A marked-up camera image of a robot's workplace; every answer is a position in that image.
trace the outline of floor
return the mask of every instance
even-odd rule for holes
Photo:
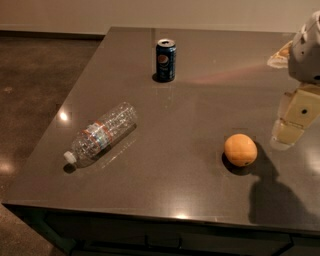
[[[0,201],[99,39],[0,37]],[[0,256],[63,254],[0,204]]]

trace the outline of white cap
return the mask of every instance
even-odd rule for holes
[[[272,137],[270,140],[270,145],[273,149],[285,151],[293,146],[293,144],[286,144],[278,141],[275,137]]]
[[[68,161],[70,164],[74,164],[77,162],[76,157],[74,154],[70,151],[67,151],[66,153],[63,154],[64,158]]]

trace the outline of pepsi can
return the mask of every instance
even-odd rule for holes
[[[172,81],[175,77],[176,44],[171,39],[161,39],[156,47],[157,80],[160,82]]]

